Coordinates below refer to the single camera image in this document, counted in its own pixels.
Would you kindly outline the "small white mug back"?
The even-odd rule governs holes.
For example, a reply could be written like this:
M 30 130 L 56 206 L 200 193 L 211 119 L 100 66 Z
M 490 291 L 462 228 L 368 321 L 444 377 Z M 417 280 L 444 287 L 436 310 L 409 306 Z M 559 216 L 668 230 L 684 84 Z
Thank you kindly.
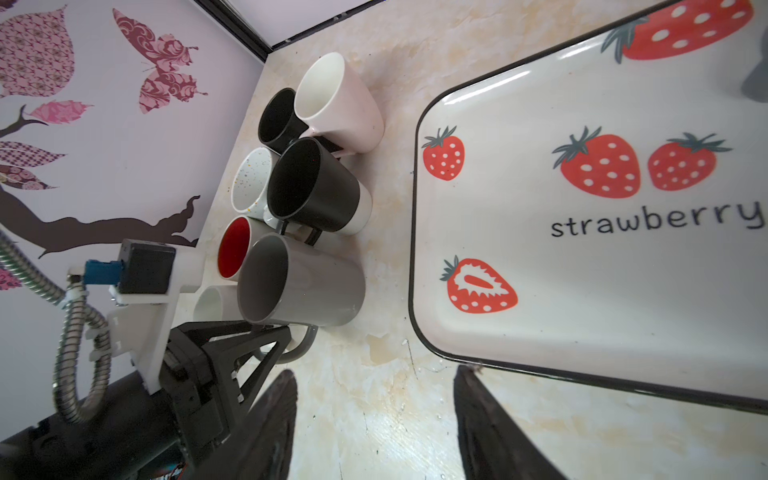
M 272 170 L 267 204 L 283 234 L 290 223 L 352 236 L 367 225 L 373 207 L 369 190 L 312 137 L 297 140 Z

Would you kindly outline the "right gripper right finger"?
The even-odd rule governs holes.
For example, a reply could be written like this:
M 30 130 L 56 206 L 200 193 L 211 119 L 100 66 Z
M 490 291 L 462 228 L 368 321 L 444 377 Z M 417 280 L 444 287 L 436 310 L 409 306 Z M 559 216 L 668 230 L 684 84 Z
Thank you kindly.
M 475 370 L 457 368 L 453 398 L 458 446 L 468 479 L 562 479 L 564 475 L 514 422 Z

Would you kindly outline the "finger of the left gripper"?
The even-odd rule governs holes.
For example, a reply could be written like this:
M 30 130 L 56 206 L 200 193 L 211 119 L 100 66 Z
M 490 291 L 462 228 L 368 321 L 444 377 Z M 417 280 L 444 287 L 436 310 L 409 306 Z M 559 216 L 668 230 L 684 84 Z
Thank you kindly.
M 241 420 L 290 340 L 286 326 L 188 322 L 173 329 L 173 355 L 186 377 L 214 400 L 223 419 Z

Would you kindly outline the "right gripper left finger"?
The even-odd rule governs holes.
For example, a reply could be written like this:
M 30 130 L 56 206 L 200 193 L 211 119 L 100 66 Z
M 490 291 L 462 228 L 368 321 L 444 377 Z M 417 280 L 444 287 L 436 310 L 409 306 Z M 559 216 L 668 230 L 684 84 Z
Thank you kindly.
M 296 425 L 298 386 L 282 371 L 194 479 L 286 479 Z

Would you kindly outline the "small grey mug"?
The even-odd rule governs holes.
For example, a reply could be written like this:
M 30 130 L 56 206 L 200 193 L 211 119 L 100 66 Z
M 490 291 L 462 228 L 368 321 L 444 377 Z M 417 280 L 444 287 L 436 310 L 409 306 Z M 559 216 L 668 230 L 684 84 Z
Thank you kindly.
M 760 39 L 761 58 L 742 82 L 740 91 L 746 98 L 758 102 L 768 102 L 768 30 L 765 30 Z

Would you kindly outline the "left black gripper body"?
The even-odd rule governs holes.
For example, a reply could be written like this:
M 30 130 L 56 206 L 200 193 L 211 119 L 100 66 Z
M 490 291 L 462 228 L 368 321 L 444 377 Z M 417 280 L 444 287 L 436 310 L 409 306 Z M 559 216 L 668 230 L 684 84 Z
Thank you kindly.
M 110 385 L 85 423 L 49 416 L 1 442 L 4 479 L 149 479 L 202 465 L 230 433 L 233 339 L 175 335 L 149 393 L 138 373 Z

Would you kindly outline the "pink upside-down mug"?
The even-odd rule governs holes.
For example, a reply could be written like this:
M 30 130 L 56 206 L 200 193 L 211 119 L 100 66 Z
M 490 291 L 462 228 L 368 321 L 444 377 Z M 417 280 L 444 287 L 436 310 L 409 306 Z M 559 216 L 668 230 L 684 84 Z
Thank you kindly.
M 302 138 L 322 136 L 339 146 L 341 155 L 368 153 L 385 133 L 371 92 L 338 52 L 323 55 L 304 74 L 294 111 L 307 125 Z

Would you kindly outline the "cream mug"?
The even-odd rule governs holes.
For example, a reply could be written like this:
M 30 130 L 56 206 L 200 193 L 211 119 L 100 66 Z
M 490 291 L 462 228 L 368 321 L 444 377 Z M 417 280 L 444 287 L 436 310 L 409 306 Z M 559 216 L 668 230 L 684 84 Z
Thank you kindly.
M 241 162 L 230 189 L 231 205 L 237 213 L 270 226 L 276 224 L 269 210 L 267 190 L 277 161 L 276 153 L 266 147 L 258 147 Z

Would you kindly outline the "tall grey mug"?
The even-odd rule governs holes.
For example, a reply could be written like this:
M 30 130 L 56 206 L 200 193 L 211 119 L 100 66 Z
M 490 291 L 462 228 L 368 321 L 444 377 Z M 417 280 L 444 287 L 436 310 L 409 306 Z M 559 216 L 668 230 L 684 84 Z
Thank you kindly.
M 279 234 L 256 241 L 237 282 L 238 307 L 246 321 L 307 327 L 302 341 L 282 354 L 279 364 L 304 356 L 319 328 L 351 322 L 361 310 L 365 292 L 365 276 L 357 264 Z

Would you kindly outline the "white round mug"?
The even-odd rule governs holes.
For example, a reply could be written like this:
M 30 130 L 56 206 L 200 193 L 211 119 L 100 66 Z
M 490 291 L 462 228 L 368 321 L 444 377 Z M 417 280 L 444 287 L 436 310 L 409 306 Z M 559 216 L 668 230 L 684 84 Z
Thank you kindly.
M 194 306 L 192 320 L 241 321 L 236 285 L 214 285 L 205 289 Z

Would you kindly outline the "black mug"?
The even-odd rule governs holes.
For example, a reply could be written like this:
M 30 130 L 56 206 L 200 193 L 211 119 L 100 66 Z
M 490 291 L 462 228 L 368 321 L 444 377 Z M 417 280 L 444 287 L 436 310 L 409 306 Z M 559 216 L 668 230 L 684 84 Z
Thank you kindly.
M 281 89 L 268 102 L 259 120 L 259 141 L 278 155 L 282 155 L 308 130 L 308 126 L 296 115 L 295 97 L 294 89 Z

